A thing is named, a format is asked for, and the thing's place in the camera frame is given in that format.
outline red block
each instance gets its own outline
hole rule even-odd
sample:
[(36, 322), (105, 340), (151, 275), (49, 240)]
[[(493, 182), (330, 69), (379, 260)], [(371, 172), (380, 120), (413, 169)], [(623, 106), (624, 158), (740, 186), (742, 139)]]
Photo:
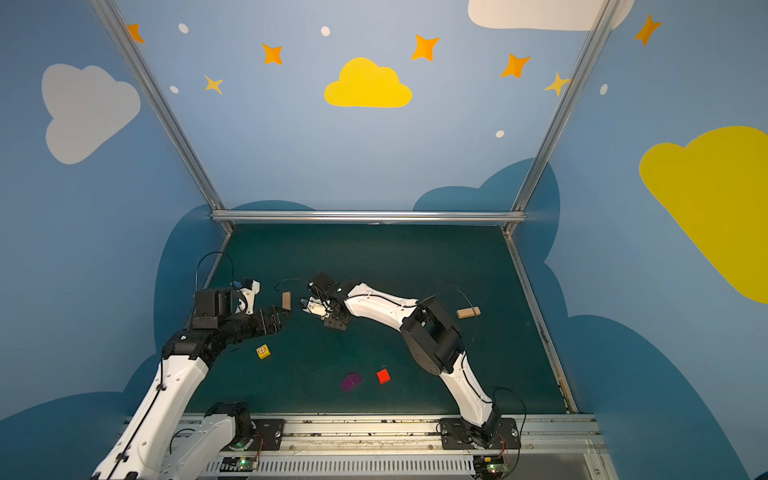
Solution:
[(376, 376), (379, 377), (379, 383), (387, 383), (390, 380), (389, 372), (387, 372), (386, 369), (376, 373)]

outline green table surface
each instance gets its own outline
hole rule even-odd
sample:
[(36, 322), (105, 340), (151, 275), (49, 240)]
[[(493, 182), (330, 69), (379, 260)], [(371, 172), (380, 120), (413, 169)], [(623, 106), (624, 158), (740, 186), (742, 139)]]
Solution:
[[(237, 225), (227, 253), (235, 278), (261, 283), (256, 306), (280, 305), (277, 282), (308, 280), (319, 270), (405, 298), (440, 290), (450, 313), (468, 308), (458, 287), (482, 314), (457, 320), (468, 346), (468, 362), (489, 395), (513, 390), (528, 413), (565, 413), (563, 399), (541, 344), (531, 311), (498, 227), (433, 225)], [(220, 262), (211, 286), (225, 286), (230, 265)], [(194, 393), (188, 412), (215, 402), (248, 402), (251, 412), (456, 414), (458, 406), (438, 376), (421, 369), (402, 335), (370, 319), (353, 318), (341, 332), (301, 311), (306, 284), (292, 290), (293, 315), (274, 335), (229, 346)], [(267, 344), (271, 355), (260, 359)], [(376, 373), (392, 379), (379, 384)], [(344, 392), (341, 383), (357, 372), (362, 384)], [(510, 393), (496, 392), (503, 413), (523, 413)]]

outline yellow star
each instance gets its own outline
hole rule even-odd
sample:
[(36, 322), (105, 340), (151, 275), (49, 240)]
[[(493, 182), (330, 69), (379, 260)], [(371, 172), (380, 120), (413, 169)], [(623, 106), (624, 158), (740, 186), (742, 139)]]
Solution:
[(135, 41), (139, 43), (144, 43), (144, 39), (139, 35), (139, 24), (134, 23), (133, 25), (128, 25), (128, 31), (131, 33), (131, 37), (134, 38)]
[(661, 22), (654, 22), (650, 15), (648, 15), (648, 20), (645, 21), (645, 25), (643, 25), (643, 29), (640, 30), (640, 32), (637, 33), (637, 35), (634, 36), (635, 40), (642, 40), (643, 46), (648, 45), (648, 40), (650, 39), (650, 36), (654, 34), (654, 31), (661, 26)]
[(221, 95), (221, 90), (219, 90), (219, 83), (221, 83), (223, 80), (219, 81), (213, 81), (210, 78), (208, 78), (208, 75), (205, 76), (205, 79), (208, 80), (208, 86), (205, 87), (206, 90), (215, 90), (219, 92), (219, 95)]
[(507, 75), (514, 75), (515, 77), (520, 78), (520, 75), (523, 74), (525, 62), (530, 59), (531, 57), (517, 58), (513, 54), (509, 54), (509, 65), (507, 65), (507, 69), (502, 73), (502, 78)]
[(266, 52), (266, 58), (264, 58), (264, 63), (277, 63), (278, 65), (282, 65), (283, 61), (280, 60), (280, 50), (283, 50), (283, 47), (267, 47), (266, 44), (261, 44), (264, 47), (264, 51)]
[(411, 57), (411, 60), (416, 60), (417, 58), (426, 58), (429, 61), (432, 61), (432, 49), (435, 47), (435, 44), (439, 38), (433, 38), (432, 40), (427, 40), (425, 38), (421, 38), (418, 35), (416, 36), (416, 51), (413, 52), (413, 56)]
[(558, 93), (558, 97), (560, 96), (560, 90), (563, 88), (563, 85), (567, 84), (569, 81), (571, 81), (570, 78), (566, 78), (563, 80), (560, 78), (560, 72), (554, 74), (554, 83), (544, 89), (544, 91), (547, 90), (554, 90)]

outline rectangular wooden block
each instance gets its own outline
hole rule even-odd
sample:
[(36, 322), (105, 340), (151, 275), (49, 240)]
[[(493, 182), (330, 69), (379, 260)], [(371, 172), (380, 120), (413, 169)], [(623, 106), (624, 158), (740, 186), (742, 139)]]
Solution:
[(475, 310), (472, 311), (471, 308), (464, 308), (461, 310), (456, 310), (456, 316), (458, 318), (469, 318), (470, 316), (478, 316), (480, 315), (480, 307), (476, 306)]

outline purple cube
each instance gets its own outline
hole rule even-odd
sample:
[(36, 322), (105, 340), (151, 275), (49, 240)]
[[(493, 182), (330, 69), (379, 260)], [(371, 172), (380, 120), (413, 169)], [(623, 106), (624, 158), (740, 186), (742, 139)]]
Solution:
[(345, 392), (349, 392), (353, 388), (358, 386), (360, 383), (362, 383), (362, 377), (360, 376), (360, 374), (350, 373), (344, 378), (344, 381), (341, 382), (341, 388), (343, 388)]

